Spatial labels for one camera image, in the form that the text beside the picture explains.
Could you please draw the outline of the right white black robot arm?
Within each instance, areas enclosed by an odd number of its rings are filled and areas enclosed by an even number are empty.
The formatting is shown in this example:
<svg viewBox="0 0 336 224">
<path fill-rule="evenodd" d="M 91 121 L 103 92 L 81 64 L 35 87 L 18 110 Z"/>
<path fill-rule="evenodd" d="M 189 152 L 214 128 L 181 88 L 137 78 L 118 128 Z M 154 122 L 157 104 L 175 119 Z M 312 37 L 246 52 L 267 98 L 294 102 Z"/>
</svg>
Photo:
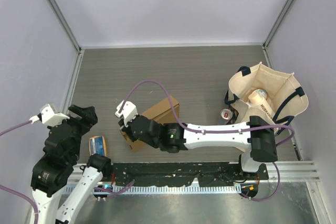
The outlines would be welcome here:
<svg viewBox="0 0 336 224">
<path fill-rule="evenodd" d="M 195 125 L 158 123 L 143 115 L 130 121 L 120 119 L 120 129 L 131 141 L 141 141 L 168 153 L 201 147 L 237 147 L 244 149 L 239 158 L 237 173 L 250 179 L 262 163 L 278 160 L 273 126 L 258 116 L 248 122 L 230 125 Z"/>
</svg>

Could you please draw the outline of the aluminium frame rail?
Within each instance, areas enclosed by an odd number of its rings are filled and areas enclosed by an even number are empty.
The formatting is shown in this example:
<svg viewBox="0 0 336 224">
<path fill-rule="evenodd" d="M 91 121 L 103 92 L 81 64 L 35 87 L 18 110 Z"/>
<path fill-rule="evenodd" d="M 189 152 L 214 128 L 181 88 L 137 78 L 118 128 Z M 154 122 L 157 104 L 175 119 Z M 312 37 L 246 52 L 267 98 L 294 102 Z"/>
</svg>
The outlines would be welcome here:
<svg viewBox="0 0 336 224">
<path fill-rule="evenodd" d="M 79 164 L 74 166 L 74 171 L 69 176 L 67 183 L 76 184 L 82 177 Z M 280 173 L 281 182 L 320 182 L 317 169 L 313 161 L 279 161 L 276 165 Z M 271 181 L 277 179 L 276 168 L 271 163 L 266 163 L 266 170 Z"/>
</svg>

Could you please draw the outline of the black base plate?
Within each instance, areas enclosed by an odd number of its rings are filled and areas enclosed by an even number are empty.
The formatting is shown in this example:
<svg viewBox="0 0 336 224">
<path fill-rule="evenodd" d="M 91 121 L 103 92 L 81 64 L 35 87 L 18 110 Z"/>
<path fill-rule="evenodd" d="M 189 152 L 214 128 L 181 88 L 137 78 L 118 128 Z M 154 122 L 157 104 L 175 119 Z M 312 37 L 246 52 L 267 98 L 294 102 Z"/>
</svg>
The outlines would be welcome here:
<svg viewBox="0 0 336 224">
<path fill-rule="evenodd" d="M 265 164 L 257 172 L 248 173 L 242 171 L 239 163 L 231 162 L 114 163 L 112 173 L 117 186 L 134 181 L 135 187 L 188 187 L 195 179 L 201 187 L 232 186 L 269 179 Z"/>
</svg>

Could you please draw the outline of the peach tube in bag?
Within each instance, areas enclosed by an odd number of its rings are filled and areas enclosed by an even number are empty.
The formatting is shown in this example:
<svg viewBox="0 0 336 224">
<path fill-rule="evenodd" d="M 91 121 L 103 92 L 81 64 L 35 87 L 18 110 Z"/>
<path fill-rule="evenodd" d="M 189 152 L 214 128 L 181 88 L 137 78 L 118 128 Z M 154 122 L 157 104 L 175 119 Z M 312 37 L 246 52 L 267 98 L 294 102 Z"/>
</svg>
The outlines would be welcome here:
<svg viewBox="0 0 336 224">
<path fill-rule="evenodd" d="M 250 106 L 263 111 L 270 119 L 273 119 L 275 113 L 266 99 L 267 93 L 263 89 L 254 90 L 249 96 Z"/>
</svg>

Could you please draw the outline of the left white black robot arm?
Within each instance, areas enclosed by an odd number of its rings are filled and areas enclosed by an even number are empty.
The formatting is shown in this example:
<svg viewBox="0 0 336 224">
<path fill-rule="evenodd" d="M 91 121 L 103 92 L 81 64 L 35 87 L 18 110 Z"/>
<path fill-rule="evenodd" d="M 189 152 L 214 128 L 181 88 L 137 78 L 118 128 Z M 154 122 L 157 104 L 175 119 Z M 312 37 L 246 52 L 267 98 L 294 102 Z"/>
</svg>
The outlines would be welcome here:
<svg viewBox="0 0 336 224">
<path fill-rule="evenodd" d="M 46 104 L 30 121 L 41 121 L 49 129 L 42 158 L 33 167 L 31 188 L 34 200 L 30 223 L 74 223 L 86 199 L 99 181 L 112 174 L 111 159 L 100 154 L 89 157 L 80 180 L 63 204 L 60 199 L 74 171 L 82 137 L 97 124 L 95 108 L 71 105 L 74 116 L 58 113 Z"/>
</svg>

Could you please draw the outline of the beige canvas tote bag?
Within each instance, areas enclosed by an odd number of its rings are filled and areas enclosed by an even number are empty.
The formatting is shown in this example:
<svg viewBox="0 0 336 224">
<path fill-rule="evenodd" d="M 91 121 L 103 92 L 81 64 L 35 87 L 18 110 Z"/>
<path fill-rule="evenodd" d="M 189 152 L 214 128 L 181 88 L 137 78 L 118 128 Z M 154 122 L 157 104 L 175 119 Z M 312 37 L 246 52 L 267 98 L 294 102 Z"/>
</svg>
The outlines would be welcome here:
<svg viewBox="0 0 336 224">
<path fill-rule="evenodd" d="M 256 90 L 266 92 L 263 105 L 250 104 L 248 97 Z M 309 105 L 308 96 L 293 73 L 273 70 L 261 62 L 238 69 L 228 82 L 224 103 L 232 112 L 228 124 L 247 122 L 256 115 L 270 125 L 289 125 Z"/>
</svg>

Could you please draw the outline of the brown cardboard box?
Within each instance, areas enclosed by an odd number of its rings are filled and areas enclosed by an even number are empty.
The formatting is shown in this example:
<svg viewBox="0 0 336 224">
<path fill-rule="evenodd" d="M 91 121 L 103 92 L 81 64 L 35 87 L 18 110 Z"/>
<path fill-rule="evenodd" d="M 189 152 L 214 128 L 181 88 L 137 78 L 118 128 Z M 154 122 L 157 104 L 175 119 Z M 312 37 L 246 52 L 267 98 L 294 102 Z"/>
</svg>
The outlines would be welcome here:
<svg viewBox="0 0 336 224">
<path fill-rule="evenodd" d="M 161 124 L 177 122 L 175 116 L 173 115 L 173 111 L 171 109 L 168 98 L 163 99 L 156 105 L 142 112 L 141 115 L 145 116 L 148 119 L 155 120 L 156 122 Z M 125 133 L 122 133 L 120 129 L 119 131 L 121 135 L 124 137 L 125 142 L 130 147 L 132 152 L 136 153 L 146 146 L 146 144 L 142 141 L 131 142 Z"/>
</svg>

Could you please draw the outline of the yellow sponge with blue label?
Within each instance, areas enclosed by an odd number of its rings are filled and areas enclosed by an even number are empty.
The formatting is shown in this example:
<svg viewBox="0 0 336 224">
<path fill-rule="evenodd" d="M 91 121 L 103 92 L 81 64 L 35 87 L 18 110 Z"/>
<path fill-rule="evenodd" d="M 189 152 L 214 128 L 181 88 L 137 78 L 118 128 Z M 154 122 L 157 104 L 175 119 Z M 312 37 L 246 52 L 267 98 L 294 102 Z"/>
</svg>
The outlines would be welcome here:
<svg viewBox="0 0 336 224">
<path fill-rule="evenodd" d="M 107 145 L 103 136 L 94 136 L 89 139 L 89 153 L 90 155 L 107 156 Z"/>
</svg>

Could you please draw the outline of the silver red drink can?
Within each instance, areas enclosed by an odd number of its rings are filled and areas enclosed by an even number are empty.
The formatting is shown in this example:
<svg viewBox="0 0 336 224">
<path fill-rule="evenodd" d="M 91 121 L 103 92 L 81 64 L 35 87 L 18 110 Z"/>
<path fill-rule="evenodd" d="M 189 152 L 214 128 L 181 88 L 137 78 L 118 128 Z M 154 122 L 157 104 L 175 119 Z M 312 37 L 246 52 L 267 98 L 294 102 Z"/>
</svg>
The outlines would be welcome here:
<svg viewBox="0 0 336 224">
<path fill-rule="evenodd" d="M 232 108 L 222 109 L 219 114 L 218 123 L 220 125 L 234 124 L 236 122 L 236 115 Z"/>
</svg>

